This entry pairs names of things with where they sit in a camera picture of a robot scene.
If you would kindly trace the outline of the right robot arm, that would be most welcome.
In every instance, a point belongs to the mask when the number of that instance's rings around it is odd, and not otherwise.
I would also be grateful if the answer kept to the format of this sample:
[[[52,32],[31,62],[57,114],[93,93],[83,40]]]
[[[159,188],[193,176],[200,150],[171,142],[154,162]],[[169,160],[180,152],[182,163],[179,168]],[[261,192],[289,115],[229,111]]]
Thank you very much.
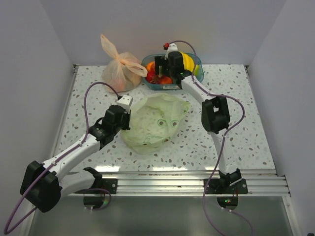
[[[212,137],[218,160],[214,170],[218,178],[209,177],[205,183],[206,194],[247,194],[248,188],[239,168],[228,164],[230,155],[224,147],[228,132],[232,129],[227,95],[210,93],[195,76],[195,68],[189,68],[184,54],[172,51],[155,56],[155,72],[167,75],[180,89],[188,92],[201,105],[201,123]]]

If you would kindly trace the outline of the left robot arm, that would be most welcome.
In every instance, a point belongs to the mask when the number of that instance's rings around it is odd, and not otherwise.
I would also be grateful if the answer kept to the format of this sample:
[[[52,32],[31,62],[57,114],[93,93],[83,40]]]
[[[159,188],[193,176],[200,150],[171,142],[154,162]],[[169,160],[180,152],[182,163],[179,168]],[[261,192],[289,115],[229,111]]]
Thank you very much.
[[[68,173],[84,159],[112,142],[120,130],[128,130],[130,105],[111,105],[101,123],[95,123],[77,142],[43,163],[31,162],[26,169],[20,194],[38,210],[50,211],[59,200],[78,191],[104,190],[101,174],[85,167],[73,176]]]

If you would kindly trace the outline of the red grape bunch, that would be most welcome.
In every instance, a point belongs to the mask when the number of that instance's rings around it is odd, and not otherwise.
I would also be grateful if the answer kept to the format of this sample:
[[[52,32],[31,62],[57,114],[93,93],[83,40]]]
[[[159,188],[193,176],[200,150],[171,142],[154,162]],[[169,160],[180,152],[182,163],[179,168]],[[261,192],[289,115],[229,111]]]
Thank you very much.
[[[160,84],[160,81],[161,81],[161,78],[158,75],[156,75],[156,83],[155,84]]]

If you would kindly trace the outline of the green avocado print plastic bag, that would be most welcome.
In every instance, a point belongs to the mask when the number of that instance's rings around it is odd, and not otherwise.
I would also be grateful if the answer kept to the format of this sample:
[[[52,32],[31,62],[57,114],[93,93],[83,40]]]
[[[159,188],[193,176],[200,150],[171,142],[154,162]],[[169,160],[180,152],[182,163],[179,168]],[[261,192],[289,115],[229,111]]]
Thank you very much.
[[[138,154],[155,152],[171,140],[189,109],[188,101],[168,93],[145,96],[132,105],[130,130],[121,131],[121,138]]]

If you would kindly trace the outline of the yellow banana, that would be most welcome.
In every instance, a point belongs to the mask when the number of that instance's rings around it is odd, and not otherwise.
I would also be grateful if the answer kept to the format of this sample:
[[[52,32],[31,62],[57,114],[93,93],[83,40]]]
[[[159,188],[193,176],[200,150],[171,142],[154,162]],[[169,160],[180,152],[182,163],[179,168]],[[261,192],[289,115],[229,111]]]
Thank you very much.
[[[191,56],[186,53],[181,52],[183,58],[184,69],[190,71],[191,73],[194,72],[195,63]]]

